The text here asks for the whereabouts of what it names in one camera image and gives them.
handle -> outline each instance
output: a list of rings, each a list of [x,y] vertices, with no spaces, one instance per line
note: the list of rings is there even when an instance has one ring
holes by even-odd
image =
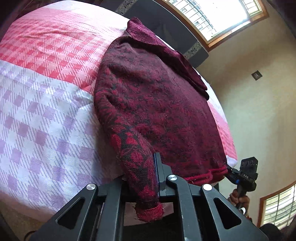
[[[237,185],[237,196],[238,198],[243,197],[247,194],[247,191],[241,186],[241,185]],[[235,206],[237,209],[241,209],[242,208],[242,203],[238,203]]]

hand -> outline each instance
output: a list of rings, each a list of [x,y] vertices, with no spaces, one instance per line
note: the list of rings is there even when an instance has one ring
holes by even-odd
[[[239,202],[242,203],[242,206],[246,209],[245,215],[248,213],[250,198],[248,196],[242,196],[238,198],[237,190],[234,189],[233,192],[229,195],[227,199],[231,202],[232,205],[236,206]]]

pink checkered bedsheet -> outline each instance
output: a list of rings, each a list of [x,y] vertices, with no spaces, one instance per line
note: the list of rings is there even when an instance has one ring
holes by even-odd
[[[96,73],[128,19],[61,1],[16,20],[0,43],[0,199],[46,221],[86,184],[123,172],[94,113]],[[237,156],[206,83],[227,161]]]

maroon knit sweater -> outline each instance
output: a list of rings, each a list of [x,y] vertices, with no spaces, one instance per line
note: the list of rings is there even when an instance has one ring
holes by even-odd
[[[137,18],[114,40],[99,67],[94,104],[121,159],[136,211],[162,217],[153,153],[193,184],[219,181],[226,157],[201,77]]]

window frame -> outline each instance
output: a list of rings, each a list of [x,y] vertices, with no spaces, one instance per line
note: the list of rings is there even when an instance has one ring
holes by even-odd
[[[216,48],[226,40],[230,39],[232,36],[236,35],[237,33],[269,17],[269,14],[262,0],[257,0],[262,10],[262,13],[251,16],[247,21],[231,26],[230,28],[220,33],[217,37],[214,37],[210,41],[207,41],[205,37],[200,33],[198,28],[194,25],[194,23],[192,23],[174,5],[169,3],[169,0],[154,0],[154,1],[160,4],[161,6],[163,6],[169,12],[171,12],[176,18],[178,18],[188,28],[188,30],[198,39],[201,45],[208,52],[213,50],[214,48]]]
[[[266,208],[266,200],[272,197],[275,197],[277,195],[279,195],[280,193],[288,190],[289,188],[293,187],[296,185],[296,181],[294,181],[293,183],[291,183],[290,185],[282,188],[281,190],[271,193],[265,197],[261,197],[260,198],[260,204],[259,204],[259,214],[258,214],[258,221],[257,221],[257,227],[261,227],[263,221],[264,221],[264,212],[265,212],[265,208]]]

